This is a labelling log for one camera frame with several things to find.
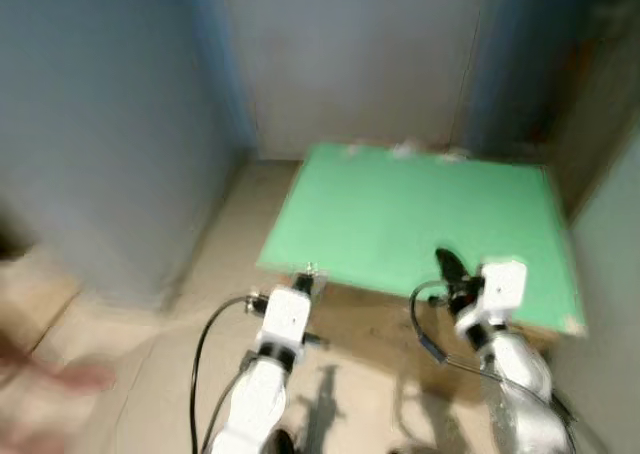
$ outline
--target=green board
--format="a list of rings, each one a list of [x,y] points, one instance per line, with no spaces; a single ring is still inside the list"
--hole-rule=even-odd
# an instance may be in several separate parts
[[[333,282],[408,297],[420,282],[439,278],[440,246],[469,269],[524,262],[516,320],[573,333],[584,325],[565,229],[537,167],[318,145],[258,264],[291,272],[312,262]]]

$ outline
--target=black wire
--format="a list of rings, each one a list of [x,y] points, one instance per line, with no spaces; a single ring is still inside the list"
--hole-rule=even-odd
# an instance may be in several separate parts
[[[570,426],[576,427],[576,430],[572,430],[574,439],[576,432],[582,432],[582,436],[586,439],[586,441],[591,446],[597,446],[597,450],[602,454],[609,454],[610,450],[607,444],[602,440],[600,435],[593,430],[593,428],[587,424],[587,422],[580,415],[575,415],[575,412],[572,413],[574,419],[572,420]]]
[[[209,445],[209,442],[211,441],[211,435],[213,434],[213,427],[216,424],[216,419],[218,418],[218,414],[220,414],[220,409],[222,409],[222,405],[224,404],[224,401],[227,399],[227,397],[229,396],[229,393],[235,387],[235,385],[238,383],[238,380],[242,377],[242,375],[245,372],[247,372],[247,369],[240,369],[236,373],[236,375],[233,376],[231,381],[229,381],[229,384],[227,384],[227,387],[224,388],[224,391],[222,391],[222,394],[220,394],[220,397],[218,398],[218,403],[216,404],[216,407],[213,410],[213,414],[211,415],[211,420],[209,421],[209,426],[207,427],[207,433],[204,435],[204,442],[202,443],[201,454],[204,454],[206,447]]]
[[[409,313],[411,315],[411,321],[413,324],[413,327],[416,331],[416,334],[418,335],[418,339],[420,339],[420,343],[422,345],[424,345],[424,339],[427,339],[429,341],[430,338],[429,336],[424,332],[424,329],[422,329],[422,327],[420,326],[420,323],[418,322],[418,318],[416,316],[416,299],[418,297],[418,295],[420,294],[420,292],[422,292],[424,289],[426,289],[427,287],[431,287],[434,285],[438,285],[441,284],[440,281],[428,281],[428,282],[423,282],[422,284],[418,285],[418,287],[416,287],[413,292],[411,293],[411,296],[409,297]],[[500,384],[508,384],[511,387],[514,387],[516,389],[518,389],[520,392],[523,392],[525,394],[527,394],[528,396],[530,396],[532,399],[534,399],[536,402],[538,402],[539,404],[541,404],[544,408],[549,409],[551,408],[551,410],[553,411],[553,413],[558,416],[558,418],[560,419],[560,422],[562,422],[562,424],[565,426],[565,429],[567,430],[567,437],[569,438],[569,446],[571,448],[571,453],[572,454],[576,454],[576,446],[575,446],[575,442],[573,439],[573,432],[570,431],[570,429],[568,429],[568,424],[564,421],[564,418],[553,408],[553,406],[551,406],[547,401],[545,401],[542,397],[540,397],[537,393],[535,393],[534,391],[532,391],[531,389],[523,386],[522,384],[519,384],[511,379],[508,379],[506,377],[503,377],[499,374],[495,374],[493,372],[490,371],[483,371],[481,369],[478,369],[477,367],[471,365],[470,363],[468,363],[465,360],[462,359],[456,359],[451,357],[448,354],[445,354],[444,352],[442,352],[444,357],[444,363],[451,366],[451,367],[455,367],[457,369],[460,369],[462,371],[466,371],[466,372],[470,372],[472,374],[476,374],[478,376],[484,377],[485,379],[491,379],[492,381],[498,382]]]
[[[216,321],[218,316],[222,314],[222,312],[230,306],[234,304],[239,304],[241,302],[245,302],[247,300],[247,296],[239,296],[234,297],[233,299],[229,299],[222,303],[218,309],[211,315],[204,328],[202,329],[202,333],[200,334],[200,339],[198,340],[198,347],[196,349],[196,354],[193,358],[193,369],[191,370],[191,392],[189,396],[189,425],[191,429],[191,453],[199,454],[198,451],[198,430],[196,427],[196,395],[198,388],[198,373],[200,370],[200,358],[202,357],[202,348],[204,347],[204,341],[207,338],[207,334],[209,333],[209,329]]]

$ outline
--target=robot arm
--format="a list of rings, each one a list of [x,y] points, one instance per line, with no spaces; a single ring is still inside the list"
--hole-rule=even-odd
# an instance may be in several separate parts
[[[259,454],[286,405],[285,386],[301,356],[311,312],[312,274],[269,296],[256,337],[256,359],[231,394],[229,418],[208,448],[211,454]]]
[[[526,266],[516,261],[485,264],[478,276],[470,276],[450,251],[438,249],[436,257],[448,285],[444,304],[456,333],[474,348],[487,377],[506,380],[483,385],[501,452],[574,452],[565,421],[552,407],[547,364],[521,335],[508,329],[524,297]],[[450,358],[446,362],[455,364]]]

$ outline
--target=beige floor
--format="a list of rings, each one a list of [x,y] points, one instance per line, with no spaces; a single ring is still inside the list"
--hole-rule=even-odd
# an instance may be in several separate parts
[[[69,399],[47,391],[46,399],[21,399],[22,412],[77,432],[74,453],[190,452],[188,386],[200,329],[224,299],[276,281],[255,261],[294,172],[293,164],[267,163],[243,171],[171,314],[121,312],[74,301],[41,354],[55,351],[66,360],[96,352],[110,356],[118,383],[97,398]],[[258,326],[258,320],[237,308],[213,328],[198,396],[201,430]],[[412,383],[345,353],[308,350],[290,380],[289,399],[283,423],[306,453],[386,453],[411,444],[431,446],[412,452],[494,452],[484,406],[449,404],[419,393]]]

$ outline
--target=gray wall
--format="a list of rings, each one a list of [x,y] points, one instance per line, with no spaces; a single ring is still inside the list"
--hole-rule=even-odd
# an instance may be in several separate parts
[[[620,0],[600,24],[589,73],[554,126],[547,150],[564,210],[573,218],[628,142],[640,112],[640,9]]]
[[[261,153],[449,142],[483,0],[226,0]]]
[[[458,142],[478,154],[519,153],[546,128],[547,102],[593,0],[486,0]]]
[[[225,0],[191,0],[195,37],[202,53],[203,65],[213,95],[228,113],[229,130],[244,150],[257,147],[255,124],[251,118],[250,102],[240,78],[237,56],[230,40],[230,23]]]
[[[552,365],[558,387],[616,454],[640,448],[639,219],[637,126],[573,227],[589,337],[565,340]]]
[[[0,198],[91,285],[147,306],[246,144],[190,2],[0,0]]]

